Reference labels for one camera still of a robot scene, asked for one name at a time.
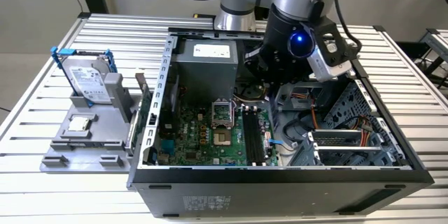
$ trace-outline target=aluminum extrusion table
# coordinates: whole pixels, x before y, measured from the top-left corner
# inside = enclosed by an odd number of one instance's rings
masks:
[[[138,93],[133,72],[144,69],[148,84],[154,84],[168,27],[212,29],[213,25],[205,18],[92,14],[76,20],[58,48],[110,49],[122,85]],[[257,30],[264,27],[260,22]],[[49,59],[0,126],[0,222],[448,223],[448,102],[386,32],[372,26],[349,29],[364,45],[360,63],[370,82],[434,178],[430,187],[365,217],[154,220],[138,194],[125,189],[126,174],[38,171],[70,107],[72,90]]]

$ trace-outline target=robotic arm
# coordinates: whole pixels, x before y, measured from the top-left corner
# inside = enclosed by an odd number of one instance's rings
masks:
[[[214,29],[253,31],[253,7],[268,6],[268,1],[221,0]],[[262,43],[244,59],[254,77],[265,86],[277,86],[306,79],[310,73],[322,82],[348,72],[361,44],[344,27],[357,47],[348,45],[336,23],[326,18],[337,0],[270,1]]]

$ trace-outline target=motherboard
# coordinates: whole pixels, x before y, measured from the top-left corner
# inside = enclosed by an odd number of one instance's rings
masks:
[[[230,121],[232,125],[216,123],[224,120]],[[248,121],[256,123],[256,126],[248,126]],[[256,161],[261,162],[261,165],[276,166],[274,146],[269,145],[266,139],[270,135],[265,110],[246,108],[245,111],[244,107],[234,108],[232,103],[228,103],[228,109],[224,104],[216,105],[214,111],[213,106],[185,106],[178,112],[177,134],[161,139],[157,162],[170,166],[246,166],[254,165]],[[261,160],[253,160],[252,153],[260,153]]]

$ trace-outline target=green circuit board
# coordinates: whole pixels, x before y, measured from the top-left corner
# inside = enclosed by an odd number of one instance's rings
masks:
[[[262,125],[269,121],[266,111],[258,113],[258,121]],[[174,139],[174,153],[169,156],[169,165],[248,165],[241,110],[234,112],[234,125],[230,130],[210,128],[210,122],[210,108],[181,108],[178,134]],[[274,148],[265,165],[277,165]]]

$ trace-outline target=power supply label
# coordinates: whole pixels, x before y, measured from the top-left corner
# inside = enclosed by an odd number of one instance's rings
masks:
[[[230,58],[230,46],[196,44],[193,48],[194,57]]]

